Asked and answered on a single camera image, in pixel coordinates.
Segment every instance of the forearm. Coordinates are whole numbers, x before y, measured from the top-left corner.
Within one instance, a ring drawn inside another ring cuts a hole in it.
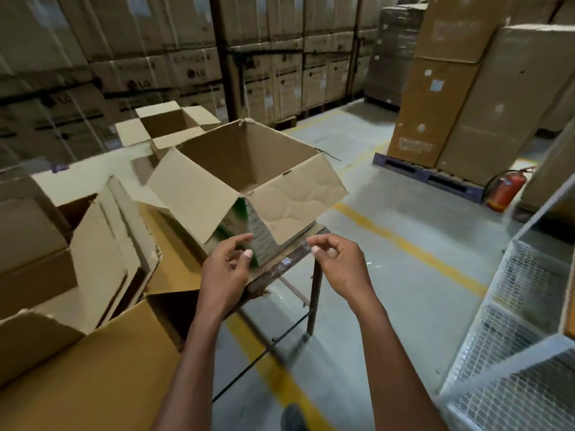
[[[216,338],[221,319],[197,315],[152,431],[209,431]]]
[[[446,431],[375,293],[356,305],[377,431]]]

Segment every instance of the fire extinguisher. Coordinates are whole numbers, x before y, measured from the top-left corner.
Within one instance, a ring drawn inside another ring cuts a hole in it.
[[[492,190],[489,191],[487,206],[495,211],[504,212],[527,182],[526,173],[533,172],[535,166],[523,168],[518,171],[510,170],[496,175],[485,187],[487,193],[493,181],[497,181]]]

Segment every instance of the concrete floor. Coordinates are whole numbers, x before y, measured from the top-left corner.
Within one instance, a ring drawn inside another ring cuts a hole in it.
[[[375,149],[389,142],[396,115],[356,101],[307,119],[289,134],[330,156],[349,191],[319,218],[330,230],[363,249],[378,297],[428,392],[438,393],[464,339],[482,295],[518,230],[499,215],[440,189],[371,166]],[[549,142],[526,149],[528,166]],[[138,145],[72,166],[37,180],[56,203],[100,190],[116,174],[135,199],[159,200],[143,187],[131,160],[150,154]],[[561,245],[546,236],[534,239]],[[313,260],[308,257],[285,277],[309,296]],[[250,302],[245,315],[261,331],[280,336],[305,314],[281,282]],[[298,402],[312,430],[373,430],[359,327],[347,304],[326,281],[320,295],[316,333],[304,341],[305,324],[268,355],[214,405],[214,430],[279,430],[283,408]],[[214,393],[219,392],[263,349],[238,316],[222,328],[216,354]]]

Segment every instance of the blue pallet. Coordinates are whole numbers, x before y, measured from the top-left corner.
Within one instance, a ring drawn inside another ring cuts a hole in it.
[[[450,176],[438,169],[424,168],[420,165],[406,162],[395,157],[376,153],[373,157],[373,164],[389,169],[417,181],[422,181],[430,186],[443,189],[449,193],[468,199],[474,203],[481,204],[485,188],[470,181],[465,181],[455,176]]]

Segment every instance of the hand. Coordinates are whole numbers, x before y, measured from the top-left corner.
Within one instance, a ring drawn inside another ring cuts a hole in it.
[[[246,233],[224,240],[204,261],[196,314],[223,320],[238,303],[248,281],[248,268],[254,252],[250,249],[236,250],[236,247],[253,238],[252,233]]]
[[[337,234],[318,234],[308,237],[307,241],[327,281],[353,311],[365,299],[377,299],[365,257],[355,242]]]

